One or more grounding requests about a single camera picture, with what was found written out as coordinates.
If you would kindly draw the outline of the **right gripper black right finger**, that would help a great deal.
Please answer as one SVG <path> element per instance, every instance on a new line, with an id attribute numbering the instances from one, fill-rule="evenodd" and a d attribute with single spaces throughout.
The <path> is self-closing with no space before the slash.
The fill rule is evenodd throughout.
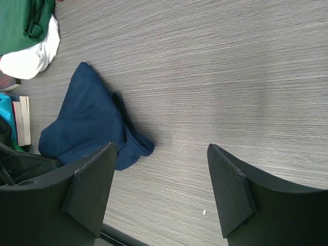
<path id="1" fill-rule="evenodd" d="M 229 245 L 327 245 L 327 190 L 274 176 L 215 144 L 207 157 Z"/>

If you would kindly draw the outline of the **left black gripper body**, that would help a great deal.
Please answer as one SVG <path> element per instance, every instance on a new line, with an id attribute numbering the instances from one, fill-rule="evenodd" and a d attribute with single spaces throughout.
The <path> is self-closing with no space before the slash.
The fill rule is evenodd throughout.
<path id="1" fill-rule="evenodd" d="M 1 185 L 17 185 L 61 166 L 58 159 L 19 152 L 1 144 Z"/>

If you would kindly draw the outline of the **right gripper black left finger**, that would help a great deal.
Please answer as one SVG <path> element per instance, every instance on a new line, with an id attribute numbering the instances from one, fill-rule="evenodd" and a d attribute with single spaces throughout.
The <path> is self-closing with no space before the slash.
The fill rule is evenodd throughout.
<path id="1" fill-rule="evenodd" d="M 116 152 L 110 143 L 49 173 L 1 186 L 1 245 L 94 245 Z"/>

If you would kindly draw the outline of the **navy blue t-shirt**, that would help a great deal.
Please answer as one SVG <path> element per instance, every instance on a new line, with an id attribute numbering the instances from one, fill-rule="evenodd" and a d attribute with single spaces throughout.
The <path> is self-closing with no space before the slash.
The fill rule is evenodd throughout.
<path id="1" fill-rule="evenodd" d="M 93 68 L 81 62 L 57 119 L 40 134 L 38 150 L 67 165 L 110 142 L 117 148 L 115 169 L 119 171 L 151 155 L 155 148 L 134 128 L 119 94 L 110 92 Z"/>

